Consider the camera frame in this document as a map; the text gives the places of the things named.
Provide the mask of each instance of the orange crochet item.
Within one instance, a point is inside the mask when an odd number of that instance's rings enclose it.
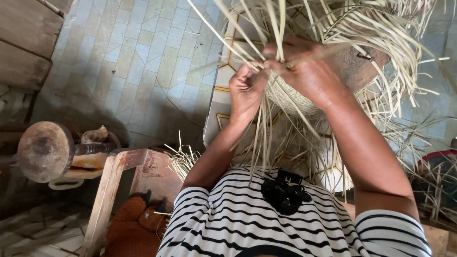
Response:
[[[146,208],[141,197],[131,197],[111,221],[106,233],[105,256],[155,256],[168,219],[168,216],[155,214],[154,207]]]

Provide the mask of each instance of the woman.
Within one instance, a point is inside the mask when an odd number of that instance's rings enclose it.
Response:
[[[157,256],[430,256],[413,192],[394,153],[348,87],[325,60],[324,47],[287,35],[285,69],[274,60],[256,74],[242,65],[230,79],[232,113],[192,167]],[[272,43],[264,54],[275,55]],[[290,187],[254,168],[232,167],[233,146],[254,118],[269,70],[320,108],[354,183],[356,221],[327,190]]]

